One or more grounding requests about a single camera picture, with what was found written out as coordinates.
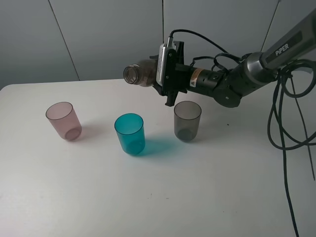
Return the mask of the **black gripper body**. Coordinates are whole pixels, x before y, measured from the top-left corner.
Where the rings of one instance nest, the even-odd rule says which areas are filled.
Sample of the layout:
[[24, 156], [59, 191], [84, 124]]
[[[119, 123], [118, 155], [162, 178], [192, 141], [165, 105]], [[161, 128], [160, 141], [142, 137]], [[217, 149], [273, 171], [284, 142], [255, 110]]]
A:
[[175, 90], [186, 93], [189, 86], [187, 76], [190, 67], [184, 64], [184, 42], [175, 41], [173, 44], [175, 52], [167, 60], [163, 86], [155, 82], [155, 89], [161, 96]]

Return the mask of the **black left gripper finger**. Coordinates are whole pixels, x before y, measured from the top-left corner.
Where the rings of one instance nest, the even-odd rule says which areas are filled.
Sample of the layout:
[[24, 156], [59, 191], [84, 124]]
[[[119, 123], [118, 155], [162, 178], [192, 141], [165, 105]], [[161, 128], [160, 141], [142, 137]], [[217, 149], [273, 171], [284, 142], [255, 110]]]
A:
[[166, 106], [173, 107], [175, 105], [175, 101], [176, 101], [178, 92], [179, 91], [177, 91], [177, 90], [175, 90], [175, 91], [168, 91], [167, 92], [167, 94], [166, 94], [167, 101], [165, 103]]

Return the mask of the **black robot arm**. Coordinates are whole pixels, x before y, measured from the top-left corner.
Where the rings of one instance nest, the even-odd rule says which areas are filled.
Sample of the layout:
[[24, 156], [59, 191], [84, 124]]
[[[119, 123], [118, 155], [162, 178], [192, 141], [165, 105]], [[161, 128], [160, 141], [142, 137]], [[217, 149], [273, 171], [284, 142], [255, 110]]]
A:
[[157, 62], [154, 88], [167, 97], [167, 106], [174, 106], [179, 92], [188, 91], [214, 98], [227, 108], [235, 108], [241, 98], [259, 88], [277, 81], [285, 85], [291, 71], [298, 68], [316, 69], [316, 63], [300, 59], [300, 56], [316, 47], [316, 12], [312, 11], [286, 35], [265, 52], [254, 52], [236, 57], [223, 51], [220, 57], [228, 57], [237, 63], [227, 69], [213, 57], [213, 69], [195, 68], [184, 64], [184, 43], [174, 41], [169, 35], [159, 54], [152, 57]]

